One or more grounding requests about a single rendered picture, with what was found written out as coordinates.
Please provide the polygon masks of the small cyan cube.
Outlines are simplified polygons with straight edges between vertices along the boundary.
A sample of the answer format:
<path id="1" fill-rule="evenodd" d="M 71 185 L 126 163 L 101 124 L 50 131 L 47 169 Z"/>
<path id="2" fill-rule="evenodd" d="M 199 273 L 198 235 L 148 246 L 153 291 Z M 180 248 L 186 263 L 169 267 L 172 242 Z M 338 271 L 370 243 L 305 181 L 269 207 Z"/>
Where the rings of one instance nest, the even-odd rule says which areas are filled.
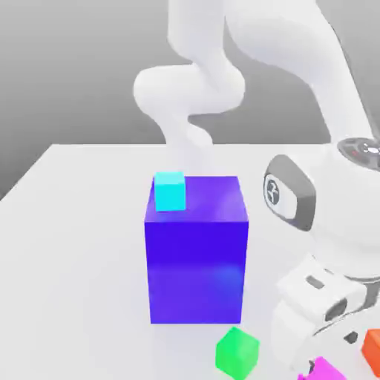
<path id="1" fill-rule="evenodd" d="M 154 200 L 157 212 L 186 209 L 186 179 L 181 171 L 160 171 L 154 175 Z"/>

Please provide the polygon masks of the large blue box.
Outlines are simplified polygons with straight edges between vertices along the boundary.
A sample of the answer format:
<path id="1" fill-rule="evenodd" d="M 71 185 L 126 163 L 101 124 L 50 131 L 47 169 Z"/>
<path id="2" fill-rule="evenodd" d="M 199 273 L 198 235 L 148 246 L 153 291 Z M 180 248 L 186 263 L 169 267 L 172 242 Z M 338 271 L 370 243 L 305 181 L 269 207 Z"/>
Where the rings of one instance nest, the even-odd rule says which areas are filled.
<path id="1" fill-rule="evenodd" d="M 151 323 L 240 323 L 249 218 L 239 179 L 187 177 L 183 211 L 156 211 L 150 193 L 144 227 Z"/>

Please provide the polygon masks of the small magenta cube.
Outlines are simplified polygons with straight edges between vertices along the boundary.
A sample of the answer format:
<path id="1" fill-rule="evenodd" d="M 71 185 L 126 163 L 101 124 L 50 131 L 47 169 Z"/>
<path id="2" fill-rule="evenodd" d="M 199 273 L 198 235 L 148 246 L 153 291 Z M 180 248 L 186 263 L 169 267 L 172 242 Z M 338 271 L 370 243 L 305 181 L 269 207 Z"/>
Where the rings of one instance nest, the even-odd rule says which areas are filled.
<path id="1" fill-rule="evenodd" d="M 345 375 L 321 356 L 309 364 L 309 373 L 306 376 L 299 374 L 297 380 L 347 380 Z"/>

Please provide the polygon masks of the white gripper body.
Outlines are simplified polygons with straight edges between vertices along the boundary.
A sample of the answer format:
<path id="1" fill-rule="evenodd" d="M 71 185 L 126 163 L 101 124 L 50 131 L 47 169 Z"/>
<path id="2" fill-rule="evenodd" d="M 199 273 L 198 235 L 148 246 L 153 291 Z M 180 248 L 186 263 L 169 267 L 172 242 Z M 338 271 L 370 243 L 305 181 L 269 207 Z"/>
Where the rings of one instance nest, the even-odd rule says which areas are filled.
<path id="1" fill-rule="evenodd" d="M 368 330 L 362 298 L 283 298 L 271 324 L 275 356 L 296 373 L 307 373 L 324 357 L 347 380 L 368 380 L 360 353 Z"/>

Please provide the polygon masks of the small green cube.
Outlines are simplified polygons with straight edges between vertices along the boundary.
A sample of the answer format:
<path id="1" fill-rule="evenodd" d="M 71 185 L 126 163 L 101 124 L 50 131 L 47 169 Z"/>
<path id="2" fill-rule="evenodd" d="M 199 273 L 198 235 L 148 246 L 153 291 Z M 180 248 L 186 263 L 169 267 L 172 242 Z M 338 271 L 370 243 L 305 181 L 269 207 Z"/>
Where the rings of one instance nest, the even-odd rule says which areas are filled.
<path id="1" fill-rule="evenodd" d="M 245 380 L 258 363 L 261 342 L 231 327 L 216 345 L 215 366 L 234 380 Z"/>

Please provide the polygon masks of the small orange cube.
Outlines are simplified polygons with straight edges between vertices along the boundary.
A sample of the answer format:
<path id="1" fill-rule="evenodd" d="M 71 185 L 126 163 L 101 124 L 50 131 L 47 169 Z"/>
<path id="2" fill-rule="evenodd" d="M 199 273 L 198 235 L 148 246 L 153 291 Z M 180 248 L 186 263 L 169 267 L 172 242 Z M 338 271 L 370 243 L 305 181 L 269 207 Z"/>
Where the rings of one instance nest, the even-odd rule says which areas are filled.
<path id="1" fill-rule="evenodd" d="M 380 379 L 380 329 L 369 329 L 367 331 L 361 352 L 374 376 Z"/>

